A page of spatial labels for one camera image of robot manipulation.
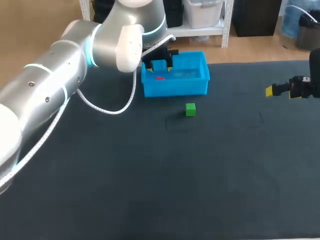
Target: yellow object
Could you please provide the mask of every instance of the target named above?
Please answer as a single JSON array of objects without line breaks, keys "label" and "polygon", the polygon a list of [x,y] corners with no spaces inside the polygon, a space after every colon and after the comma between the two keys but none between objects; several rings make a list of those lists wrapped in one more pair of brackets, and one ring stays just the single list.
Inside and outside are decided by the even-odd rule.
[{"label": "yellow object", "polygon": [[302,99],[302,96],[298,96],[298,97],[292,98],[292,97],[291,97],[291,92],[290,92],[290,93],[289,93],[289,98],[290,98],[290,99]]},{"label": "yellow object", "polygon": [[273,96],[272,86],[268,87],[268,88],[265,90],[265,96],[266,96],[266,97],[272,97],[272,96]]}]

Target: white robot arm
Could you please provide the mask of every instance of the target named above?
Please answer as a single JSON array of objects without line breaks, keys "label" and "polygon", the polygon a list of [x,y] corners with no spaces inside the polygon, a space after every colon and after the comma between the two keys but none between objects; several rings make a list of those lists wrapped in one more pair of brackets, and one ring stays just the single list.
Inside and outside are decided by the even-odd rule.
[{"label": "white robot arm", "polygon": [[[60,40],[0,90],[0,180],[21,146],[68,101],[93,66],[130,73],[143,49],[168,35],[162,0],[116,0],[102,24],[77,20]],[[0,193],[11,181],[0,186]]]}]

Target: black trash can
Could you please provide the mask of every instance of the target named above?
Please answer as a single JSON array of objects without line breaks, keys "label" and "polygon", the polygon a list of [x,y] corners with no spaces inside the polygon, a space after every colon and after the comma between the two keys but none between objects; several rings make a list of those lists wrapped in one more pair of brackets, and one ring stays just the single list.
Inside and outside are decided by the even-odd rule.
[{"label": "black trash can", "polygon": [[168,28],[180,27],[183,24],[184,6],[182,0],[163,0]]},{"label": "black trash can", "polygon": [[312,9],[307,11],[315,20],[303,13],[299,19],[299,33],[296,39],[296,46],[305,51],[312,51],[320,48],[320,10]]}]

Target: blue bin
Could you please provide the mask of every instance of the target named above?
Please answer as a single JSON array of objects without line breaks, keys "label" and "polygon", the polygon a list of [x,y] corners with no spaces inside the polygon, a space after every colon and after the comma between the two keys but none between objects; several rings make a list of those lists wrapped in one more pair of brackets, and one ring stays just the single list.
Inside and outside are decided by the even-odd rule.
[{"label": "blue bin", "polygon": [[152,61],[153,70],[142,63],[141,81],[145,97],[206,95],[210,80],[203,51],[180,52],[173,56],[173,68],[167,70],[165,60]]}]

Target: shelf leg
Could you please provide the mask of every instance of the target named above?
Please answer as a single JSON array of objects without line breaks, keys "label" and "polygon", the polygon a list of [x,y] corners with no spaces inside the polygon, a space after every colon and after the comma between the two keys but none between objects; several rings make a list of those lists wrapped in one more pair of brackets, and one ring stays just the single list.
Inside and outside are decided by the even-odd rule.
[{"label": "shelf leg", "polygon": [[231,26],[232,11],[234,8],[234,0],[225,0],[226,8],[224,14],[224,26],[222,35],[222,48],[228,47],[229,33]]},{"label": "shelf leg", "polygon": [[84,20],[90,21],[90,0],[79,0]]}]

